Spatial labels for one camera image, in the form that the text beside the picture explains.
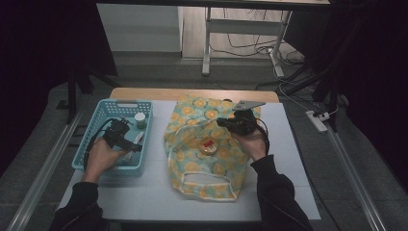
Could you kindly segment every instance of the white bottle cap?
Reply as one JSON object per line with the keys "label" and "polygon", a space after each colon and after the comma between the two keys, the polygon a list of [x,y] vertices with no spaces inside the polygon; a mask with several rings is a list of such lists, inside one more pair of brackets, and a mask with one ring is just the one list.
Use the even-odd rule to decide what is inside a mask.
{"label": "white bottle cap", "polygon": [[144,113],[137,113],[135,115],[136,122],[143,122],[146,119],[146,115]]}

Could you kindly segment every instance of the plastic bag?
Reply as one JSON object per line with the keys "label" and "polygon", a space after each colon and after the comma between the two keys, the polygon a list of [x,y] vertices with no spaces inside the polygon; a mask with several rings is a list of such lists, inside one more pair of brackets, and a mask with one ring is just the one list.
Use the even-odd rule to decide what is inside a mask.
{"label": "plastic bag", "polygon": [[[168,172],[173,188],[203,199],[236,200],[245,179],[249,157],[217,117],[233,116],[234,103],[202,97],[182,97],[165,132]],[[260,108],[253,110],[259,117]],[[211,139],[214,154],[199,145]]]}

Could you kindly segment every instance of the floor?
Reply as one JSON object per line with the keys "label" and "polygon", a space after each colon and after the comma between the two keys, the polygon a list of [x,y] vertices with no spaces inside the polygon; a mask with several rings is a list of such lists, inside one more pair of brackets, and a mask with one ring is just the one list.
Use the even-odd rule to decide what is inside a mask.
{"label": "floor", "polygon": [[[197,10],[204,17],[204,12]],[[227,39],[223,41],[217,42],[214,39],[212,45],[217,49],[238,52],[235,48],[228,49]],[[253,37],[250,36],[248,42],[252,41]],[[139,88],[255,90],[259,84],[269,83],[260,87],[259,90],[279,89],[281,82],[273,78],[270,61],[263,55],[255,59],[231,59],[237,57],[213,52],[213,57],[217,59],[212,59],[211,75],[202,77],[201,61],[198,60],[199,50],[202,49],[189,51],[189,54],[185,53],[185,59],[173,55],[114,53],[119,72],[119,77],[115,80],[123,87]],[[252,47],[242,53],[249,54],[246,52],[253,50]],[[298,65],[284,66],[284,71],[287,75],[291,75],[297,68]],[[110,86],[93,77],[91,80],[95,85],[94,93],[92,95],[78,93],[79,99],[88,97],[91,106],[84,111],[76,133],[69,139],[56,171],[47,184],[25,230],[46,230],[49,227],[55,209],[72,176],[73,168],[70,164],[82,138],[81,133],[89,122],[93,107],[100,99],[109,97],[112,90]],[[311,101],[311,92],[314,87],[311,86],[293,95],[292,98],[285,96],[279,98],[285,106],[304,166],[309,173],[309,180],[314,187],[314,196],[321,220],[312,220],[312,225],[317,231],[375,230],[367,221],[362,205],[348,181],[329,137],[327,134],[318,133],[305,115],[305,108],[324,110],[324,103],[320,104],[318,109],[317,105]],[[66,95],[66,85],[51,90],[49,103],[41,121],[7,172],[0,178],[0,230],[7,230],[54,143],[64,130],[67,113],[66,110],[57,109],[57,105],[62,100],[66,100]],[[346,105],[342,103],[337,111],[338,134],[382,217],[386,230],[406,230],[408,227],[408,195],[399,186],[364,134],[350,122],[345,111]],[[121,230],[116,221],[113,222],[113,230]],[[175,227],[169,230],[182,229]]]}
{"label": "floor", "polygon": [[[205,44],[205,8],[183,8],[185,15],[183,35],[183,57],[203,57]],[[251,21],[280,21],[282,12],[242,9],[211,9],[211,18],[238,19]],[[246,58],[269,59],[265,47],[274,44],[274,36],[210,34],[212,58]],[[291,52],[294,49],[287,43],[282,44],[282,50]]]}

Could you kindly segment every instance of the black sleeve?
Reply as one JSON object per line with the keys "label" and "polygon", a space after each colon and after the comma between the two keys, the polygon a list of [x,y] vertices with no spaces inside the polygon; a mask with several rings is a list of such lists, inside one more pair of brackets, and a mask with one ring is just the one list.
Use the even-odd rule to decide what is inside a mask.
{"label": "black sleeve", "polygon": [[96,203],[97,199],[97,184],[75,184],[68,204],[56,212],[49,230],[105,230],[109,223],[102,218],[103,211]]}
{"label": "black sleeve", "polygon": [[294,186],[276,171],[273,155],[251,166],[258,173],[257,194],[263,230],[313,230],[303,210],[294,200]]}

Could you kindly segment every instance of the hand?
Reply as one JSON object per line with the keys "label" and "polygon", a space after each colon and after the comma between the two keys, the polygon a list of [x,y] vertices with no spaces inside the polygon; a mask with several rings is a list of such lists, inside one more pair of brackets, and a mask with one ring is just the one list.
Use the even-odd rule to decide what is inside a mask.
{"label": "hand", "polygon": [[112,150],[103,138],[98,138],[89,153],[87,170],[82,177],[83,182],[98,183],[103,171],[112,167],[119,157],[128,151]]}
{"label": "hand", "polygon": [[231,136],[241,144],[245,153],[248,154],[254,162],[266,156],[267,149],[260,131],[256,130],[254,133],[244,137],[235,133],[231,133]]}

